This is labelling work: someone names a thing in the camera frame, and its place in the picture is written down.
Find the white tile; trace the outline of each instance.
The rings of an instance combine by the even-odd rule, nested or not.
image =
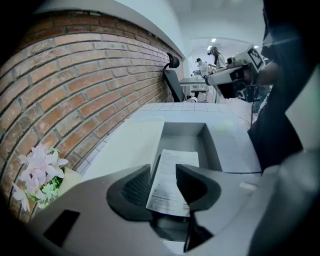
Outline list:
[[[163,104],[164,107],[172,107],[174,103],[173,102],[166,102]]]
[[[206,103],[198,102],[194,104],[194,107],[206,107]]]
[[[170,110],[182,110],[182,106],[175,106],[175,105],[173,105],[173,107],[171,107]]]
[[[107,144],[106,142],[101,141],[101,143],[95,149],[100,151],[106,144]]]
[[[90,163],[90,161],[98,154],[99,151],[94,149],[87,157],[86,160]]]
[[[90,163],[88,163],[86,165],[86,167],[84,167],[83,171],[80,173],[81,176],[85,175],[85,173],[87,172],[88,168],[90,167]]]
[[[194,106],[194,111],[207,111],[206,106]]]
[[[170,106],[163,106],[162,108],[160,108],[160,110],[170,110],[171,107]]]
[[[87,160],[83,160],[83,162],[79,165],[79,167],[76,169],[76,171],[78,173],[81,173],[87,165],[89,165],[89,162]]]
[[[183,106],[182,110],[190,110],[190,111],[194,111],[195,108],[193,106]]]
[[[233,113],[229,105],[226,104],[217,104],[217,107],[220,109],[220,112],[223,113]]]
[[[175,102],[173,103],[173,107],[183,107],[184,103],[183,102]]]
[[[218,108],[217,104],[213,103],[206,103],[206,109],[211,112],[220,112],[220,109]]]
[[[148,110],[152,110],[152,107],[144,107],[143,109],[141,109],[142,111],[148,111]]]
[[[183,103],[183,106],[184,107],[194,107],[195,104],[193,102],[185,102],[185,103]]]

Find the pink flower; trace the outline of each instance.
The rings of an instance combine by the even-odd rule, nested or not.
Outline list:
[[[12,183],[14,187],[13,198],[21,201],[21,205],[24,211],[28,210],[30,212],[28,198],[25,192],[23,192],[16,184]]]
[[[42,191],[39,188],[39,180],[36,176],[32,176],[32,178],[28,176],[25,183],[26,183],[26,191],[29,194],[35,196],[40,200],[46,199],[45,195],[42,193]]]

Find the red brick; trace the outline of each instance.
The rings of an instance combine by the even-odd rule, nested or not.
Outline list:
[[[90,132],[97,127],[94,119],[87,121],[76,129],[63,143],[58,146],[60,150],[60,157],[64,158],[68,153],[73,150]]]
[[[27,55],[30,57],[30,56],[35,55],[37,53],[51,49],[53,46],[54,46],[54,42],[52,39],[43,40],[41,42],[38,42],[36,44],[29,46],[26,49]]]
[[[127,50],[127,45],[119,42],[95,42],[96,49]]]
[[[0,117],[0,129],[7,130],[20,113],[21,107],[19,102],[16,101]]]
[[[42,65],[48,61],[56,59],[61,56],[65,56],[70,53],[70,49],[68,46],[61,46],[51,50],[44,51],[40,54],[35,55],[22,62],[18,66],[15,67],[15,74],[17,77],[20,77],[27,73],[29,70]]]
[[[137,74],[148,72],[148,69],[146,66],[130,66],[128,67],[128,71],[130,74]]]
[[[75,152],[80,157],[84,157],[97,143],[98,139],[90,135],[75,148]]]
[[[36,121],[41,114],[38,111],[38,108],[36,105],[30,107],[26,112],[25,115],[29,118],[29,120],[31,121],[31,123],[33,123],[34,121]]]
[[[141,46],[141,42],[139,42],[139,41],[137,41],[135,39],[122,37],[122,36],[119,36],[119,42],[126,43],[126,44],[129,44],[129,45]]]
[[[124,109],[117,114],[115,114],[112,118],[107,120],[101,127],[96,130],[96,135],[99,138],[105,136],[113,127],[115,127],[118,123],[120,123],[126,116],[129,115],[129,111]]]
[[[71,44],[70,48],[73,53],[76,53],[93,50],[94,45],[92,44],[92,42],[77,42]]]
[[[110,41],[110,42],[119,42],[119,37],[113,34],[103,34],[102,35],[103,41]]]
[[[100,19],[100,25],[109,28],[116,28],[116,24],[107,19]]]
[[[27,50],[21,50],[0,67],[0,77],[27,57]]]
[[[118,35],[118,36],[123,36],[124,32],[115,29],[112,27],[106,27],[106,26],[91,26],[91,32],[93,33],[106,33],[106,34],[112,34],[112,35]]]
[[[90,32],[89,26],[83,25],[67,26],[66,29],[68,31],[68,34]]]
[[[126,23],[126,24],[117,23],[116,24],[116,28],[120,29],[120,30],[123,30],[123,31],[127,31],[127,32],[138,34],[137,27],[136,26],[132,26],[130,23]]]
[[[108,58],[123,58],[124,57],[121,50],[107,50],[106,54],[108,55]]]
[[[41,135],[44,135],[53,125],[59,122],[72,110],[82,105],[84,102],[84,96],[82,94],[77,94],[69,100],[59,104],[56,108],[54,108],[50,113],[48,113],[36,124],[35,127],[37,131]]]
[[[0,80],[0,93],[3,92],[13,81],[14,76],[12,72],[9,72],[4,77],[2,77]]]
[[[30,29],[29,29],[29,33],[35,33],[35,32],[39,32],[42,30],[47,30],[50,29],[54,26],[52,21],[45,21],[45,22],[40,22],[36,25],[33,25]]]
[[[139,35],[135,35],[135,39],[137,39],[138,41],[141,41],[141,42],[144,42],[144,43],[150,45],[150,41],[149,41],[149,40],[147,40],[147,39],[145,39],[145,38],[143,38],[143,37],[141,37],[141,36],[139,36]]]
[[[83,106],[80,109],[80,112],[83,115],[83,117],[86,118],[87,116],[102,109],[104,106],[110,104],[111,102],[116,101],[120,97],[121,97],[121,95],[118,91],[109,92],[108,94],[106,94],[100,98],[97,98],[95,100],[90,101],[89,104]]]
[[[144,42],[141,42],[141,46],[142,47],[144,47],[144,48],[146,48],[146,49],[149,49],[149,44],[146,44],[146,43],[144,43]]]
[[[54,132],[49,133],[47,137],[41,142],[42,144],[47,144],[50,148],[54,148],[59,142],[59,138]]]
[[[56,19],[54,21],[55,26],[62,27],[68,25],[97,25],[98,20],[95,18],[74,17],[66,19]]]
[[[9,210],[10,210],[11,214],[17,219],[19,217],[20,206],[21,206],[21,201],[15,200],[13,197],[11,197]]]
[[[135,34],[127,32],[127,31],[124,31],[124,36],[127,38],[135,39]]]
[[[92,33],[68,34],[56,37],[54,41],[56,46],[83,41],[101,41],[101,35]]]
[[[39,80],[53,74],[54,72],[58,71],[57,64],[55,62],[50,62],[30,74],[31,81],[33,84],[38,82]]]
[[[77,163],[79,163],[79,159],[74,156],[73,154],[70,154],[66,157],[66,159],[68,160],[68,163],[67,163],[67,167],[70,168],[71,170],[77,165]]]
[[[103,122],[117,112],[115,106],[111,105],[98,114],[99,119]]]
[[[128,110],[130,113],[133,113],[135,110],[137,110],[139,108],[139,103],[137,101],[135,101],[134,103],[130,104],[128,106]]]
[[[1,179],[1,190],[6,200],[9,199],[12,183],[15,181],[21,166],[22,164],[20,163],[18,155],[13,154]]]
[[[116,78],[129,75],[129,73],[125,67],[115,68],[112,70],[112,72]]]
[[[128,49],[129,51],[137,52],[139,48],[136,45],[128,44]]]
[[[70,132],[74,127],[82,122],[80,114],[76,111],[65,117],[56,125],[56,131],[61,137],[64,137],[68,132]]]
[[[89,100],[96,98],[102,94],[104,94],[107,91],[107,86],[105,83],[98,84],[88,90],[86,90],[86,96],[88,97]]]
[[[151,54],[151,51],[149,49],[145,49],[143,47],[138,47],[139,52],[144,54]]]
[[[123,51],[123,57],[125,58],[134,58],[134,59],[143,59],[144,55],[136,51]]]
[[[104,50],[95,50],[95,51],[85,51],[75,53],[66,57],[59,59],[59,65],[61,68],[65,68],[74,64],[78,64],[81,62],[105,59],[105,51]]]
[[[1,96],[0,96],[0,112],[15,99],[15,97],[23,92],[29,86],[28,79],[25,77],[18,82],[12,84]]]
[[[22,140],[17,147],[17,153],[19,155],[27,155],[31,151],[32,147],[35,147],[38,143],[38,136],[33,130],[31,130]]]
[[[38,85],[32,87],[24,95],[22,95],[21,100],[25,107],[32,104],[35,100],[40,98],[42,95],[47,93],[47,91],[59,86],[60,84],[74,78],[75,75],[71,69],[62,71],[58,74],[55,74]]]
[[[135,91],[132,85],[126,86],[120,90],[122,96],[127,96]]]
[[[23,48],[25,46],[37,43],[39,41],[48,39],[48,38],[53,38],[56,36],[60,36],[65,34],[65,29],[60,28],[60,27],[53,27],[50,29],[42,30],[37,33],[29,34],[27,35],[21,42],[20,48]]]
[[[110,70],[104,70],[99,73],[93,73],[84,77],[81,77],[71,83],[68,84],[68,90],[71,93],[77,92],[79,90],[82,90],[86,87],[89,87],[91,85],[100,83],[102,81],[109,80],[113,77]]]
[[[14,149],[15,144],[19,141],[31,123],[30,119],[26,116],[22,116],[14,123],[10,131],[5,135],[0,146],[0,154],[4,159],[9,156],[9,153]]]
[[[67,93],[63,88],[58,88],[51,93],[49,93],[47,96],[45,96],[40,101],[40,106],[43,111],[47,111],[50,109],[53,105],[57,104],[58,102],[62,101],[64,98],[67,97]]]
[[[142,59],[132,59],[131,62],[133,66],[141,66],[143,64]]]
[[[98,63],[97,62],[90,62],[83,65],[79,65],[76,67],[76,70],[78,71],[79,75],[84,75],[88,73],[93,73],[95,71],[98,71]]]
[[[109,81],[107,83],[107,85],[108,85],[109,90],[113,90],[116,88],[120,88],[122,86],[132,84],[136,81],[137,81],[137,79],[135,78],[135,76],[130,75],[130,76],[122,77],[119,79],[113,79],[113,80]]]
[[[140,81],[140,82],[137,82],[133,85],[134,89],[137,91],[137,90],[140,90],[142,88],[145,88],[149,85],[151,85],[151,80],[148,79],[148,80],[144,80],[144,81]]]

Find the artificial flower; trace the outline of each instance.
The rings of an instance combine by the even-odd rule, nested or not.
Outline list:
[[[26,191],[30,195],[40,200],[46,199],[45,195],[42,193],[42,191],[39,188],[39,180],[36,176],[32,176],[32,177],[28,176],[25,183],[26,183]]]
[[[21,190],[16,184],[12,183],[15,192],[13,192],[13,198],[21,201],[21,205],[24,211],[28,210],[30,212],[28,198],[25,192]]]
[[[43,186],[42,192],[45,193],[46,198],[49,200],[54,196],[56,197],[58,195],[57,191],[55,190],[54,185],[52,184],[47,184]]]
[[[52,155],[52,167],[55,169],[56,171],[56,176],[58,176],[59,178],[63,178],[65,176],[64,172],[62,171],[62,169],[60,168],[60,166],[64,166],[68,163],[67,159],[64,158],[58,158],[58,152],[54,151]]]

